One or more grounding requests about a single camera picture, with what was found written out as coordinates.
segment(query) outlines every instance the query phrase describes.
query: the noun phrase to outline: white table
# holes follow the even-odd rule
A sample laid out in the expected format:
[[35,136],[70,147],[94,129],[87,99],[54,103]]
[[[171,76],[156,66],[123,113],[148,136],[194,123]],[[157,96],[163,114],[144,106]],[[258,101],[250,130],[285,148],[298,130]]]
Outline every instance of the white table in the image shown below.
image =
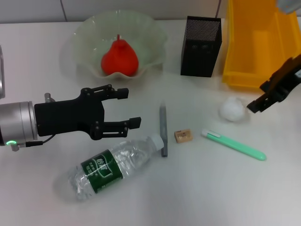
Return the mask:
[[[259,94],[230,91],[218,69],[212,78],[180,76],[185,21],[160,21],[169,36],[163,72],[152,69],[130,81],[80,75],[68,42],[79,24],[0,24],[6,76],[6,98],[0,102],[37,104],[44,101],[45,92],[59,101],[77,97],[83,87],[127,87],[127,100],[105,101],[104,108],[106,121],[142,117],[141,128],[131,130],[130,139],[159,132],[158,109],[164,99],[169,157],[158,155],[132,180],[107,188],[94,200],[74,203],[60,195],[61,175],[123,138],[92,141],[74,132],[17,153],[1,147],[1,225],[301,225],[300,88],[281,104],[250,114],[245,123],[227,123],[217,115],[225,98],[235,95],[251,102]],[[194,140],[177,144],[174,132],[187,128]],[[249,144],[268,160],[202,138],[202,128]]]

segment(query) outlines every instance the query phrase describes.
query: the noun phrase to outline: mint green pen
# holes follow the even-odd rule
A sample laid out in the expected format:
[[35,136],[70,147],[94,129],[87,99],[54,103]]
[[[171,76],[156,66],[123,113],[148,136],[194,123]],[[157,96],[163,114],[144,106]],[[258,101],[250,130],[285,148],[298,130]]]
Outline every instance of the mint green pen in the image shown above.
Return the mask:
[[247,154],[255,159],[258,159],[260,161],[265,161],[267,159],[267,156],[254,149],[254,148],[251,148],[247,145],[244,145],[244,144],[241,144],[235,140],[232,140],[228,137],[225,137],[223,135],[220,135],[218,133],[215,133],[215,132],[212,132],[212,131],[209,131],[207,129],[203,129],[202,130],[202,135],[206,138],[209,138],[211,140],[214,140],[222,145],[225,145],[225,146],[228,146],[230,148],[233,148],[241,153],[244,153],[244,154]]

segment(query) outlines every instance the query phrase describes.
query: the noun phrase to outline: plastic water bottle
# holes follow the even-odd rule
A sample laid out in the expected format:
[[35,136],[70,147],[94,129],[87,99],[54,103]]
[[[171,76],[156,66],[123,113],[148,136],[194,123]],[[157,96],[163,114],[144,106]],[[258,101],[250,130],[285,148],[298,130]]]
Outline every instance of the plastic water bottle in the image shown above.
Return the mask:
[[92,198],[108,185],[135,174],[154,152],[163,147],[163,140],[158,134],[121,142],[71,169],[69,183],[78,200]]

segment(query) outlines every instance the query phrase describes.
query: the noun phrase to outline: cotton ball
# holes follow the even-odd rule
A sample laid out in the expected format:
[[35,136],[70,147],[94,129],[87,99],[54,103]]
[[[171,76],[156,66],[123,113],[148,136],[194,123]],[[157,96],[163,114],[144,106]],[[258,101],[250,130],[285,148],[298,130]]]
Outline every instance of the cotton ball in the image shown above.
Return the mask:
[[229,97],[220,107],[220,116],[229,121],[239,121],[245,116],[246,109],[237,97]]

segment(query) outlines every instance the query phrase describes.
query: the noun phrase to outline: white bottle cap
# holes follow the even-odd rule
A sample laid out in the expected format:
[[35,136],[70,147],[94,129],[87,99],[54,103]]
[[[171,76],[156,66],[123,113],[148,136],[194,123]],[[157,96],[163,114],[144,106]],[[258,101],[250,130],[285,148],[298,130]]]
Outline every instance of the white bottle cap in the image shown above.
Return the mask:
[[163,140],[159,134],[154,133],[153,135],[150,136],[150,139],[154,143],[157,151],[161,150],[164,147]]

